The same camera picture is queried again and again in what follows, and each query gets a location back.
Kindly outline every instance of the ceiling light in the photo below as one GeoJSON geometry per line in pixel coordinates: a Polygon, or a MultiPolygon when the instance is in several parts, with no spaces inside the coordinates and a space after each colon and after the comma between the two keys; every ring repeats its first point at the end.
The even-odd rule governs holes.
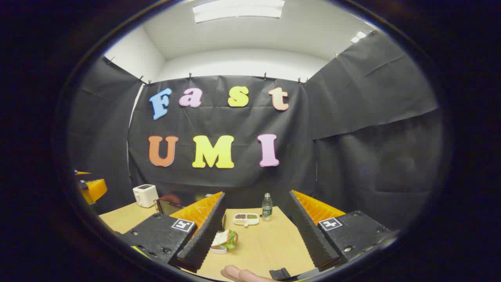
{"type": "Polygon", "coordinates": [[[365,33],[361,32],[361,31],[359,31],[359,32],[357,33],[357,37],[358,37],[358,38],[364,38],[364,37],[366,37],[366,36],[367,36],[367,35],[366,35],[365,33]]]}
{"type": "Polygon", "coordinates": [[[195,22],[233,17],[279,19],[284,0],[217,0],[193,7],[195,22]]]}

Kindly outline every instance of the black curtain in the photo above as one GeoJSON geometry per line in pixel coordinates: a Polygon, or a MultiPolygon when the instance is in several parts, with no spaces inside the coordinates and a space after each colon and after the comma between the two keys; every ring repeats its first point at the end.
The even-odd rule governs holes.
{"type": "Polygon", "coordinates": [[[307,84],[250,76],[207,76],[146,85],[130,129],[140,82],[106,59],[96,63],[77,95],[70,138],[75,168],[103,175],[109,191],[102,211],[134,202],[131,187],[171,192],[225,191],[229,208],[261,204],[266,192],[284,207],[291,189],[346,212],[362,210],[390,229],[419,212],[440,160],[442,116],[427,79],[389,37],[371,33],[332,60],[307,84]],[[230,107],[229,90],[248,88],[249,102],[230,107]],[[289,108],[274,108],[269,91],[281,87],[289,108]],[[153,119],[149,101],[170,88],[167,114],[153,119]],[[202,90],[201,106],[181,106],[189,88],[202,90]],[[260,134],[276,134],[280,164],[261,167],[260,134]],[[150,136],[179,138],[168,167],[150,162],[150,136]],[[234,168],[193,168],[196,135],[214,146],[231,135],[234,168]],[[129,181],[126,142],[129,142],[129,181]]]}
{"type": "Polygon", "coordinates": [[[70,160],[78,171],[105,179],[93,205],[101,214],[135,201],[127,167],[127,131],[141,82],[102,57],[75,95],[68,128],[70,160]]]}
{"type": "Polygon", "coordinates": [[[371,33],[306,86],[316,197],[404,227],[433,187],[442,117],[428,81],[389,37],[371,33]]]}
{"type": "Polygon", "coordinates": [[[266,192],[274,205],[284,210],[287,192],[298,190],[311,195],[315,185],[314,144],[308,130],[308,96],[298,82],[250,76],[207,76],[175,79],[143,88],[134,110],[129,131],[130,171],[133,185],[154,184],[159,196],[173,191],[197,194],[224,191],[228,208],[260,207],[266,192]],[[244,107],[230,107],[228,92],[234,86],[248,88],[249,102],[244,107]],[[272,104],[269,91],[281,87],[288,93],[285,111],[272,104]],[[153,120],[149,99],[166,88],[169,96],[167,114],[153,120]],[[202,90],[201,106],[179,105],[179,98],[189,88],[202,90]],[[260,134],[275,134],[275,153],[280,164],[261,167],[260,134]],[[153,165],[148,157],[152,135],[161,136],[159,155],[167,154],[165,137],[177,136],[173,163],[168,167],[153,165]],[[214,146],[222,135],[231,135],[231,159],[234,168],[194,168],[196,135],[206,135],[214,146]]]}

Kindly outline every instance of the letter f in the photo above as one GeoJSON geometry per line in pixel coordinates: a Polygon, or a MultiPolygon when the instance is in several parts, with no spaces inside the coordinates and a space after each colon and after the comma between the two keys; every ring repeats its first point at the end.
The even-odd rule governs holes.
{"type": "Polygon", "coordinates": [[[169,97],[167,95],[170,95],[171,93],[172,90],[167,88],[150,98],[150,102],[153,104],[153,119],[158,119],[167,113],[167,109],[164,108],[164,106],[167,107],[169,105],[169,97]]]}

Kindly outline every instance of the white food tray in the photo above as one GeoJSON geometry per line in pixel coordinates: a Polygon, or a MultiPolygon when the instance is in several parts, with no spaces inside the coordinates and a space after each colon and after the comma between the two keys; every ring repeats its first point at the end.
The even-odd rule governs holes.
{"type": "Polygon", "coordinates": [[[245,227],[249,225],[256,225],[259,223],[259,215],[256,213],[237,213],[233,216],[233,223],[243,225],[245,227]],[[236,218],[238,215],[245,215],[245,218],[236,218]],[[256,218],[247,218],[248,215],[253,215],[256,218]]]}

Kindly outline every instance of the bread slice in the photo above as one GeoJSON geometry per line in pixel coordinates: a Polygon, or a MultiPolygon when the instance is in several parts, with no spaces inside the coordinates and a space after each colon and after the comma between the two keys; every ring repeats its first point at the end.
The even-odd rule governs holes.
{"type": "MultiPolygon", "coordinates": [[[[231,238],[231,233],[232,233],[232,230],[228,229],[225,232],[221,232],[221,233],[216,234],[216,236],[214,237],[214,240],[212,241],[211,247],[229,243],[230,238],[231,238]]],[[[238,241],[238,234],[236,234],[235,238],[233,238],[233,244],[236,244],[237,241],[238,241]]]]}

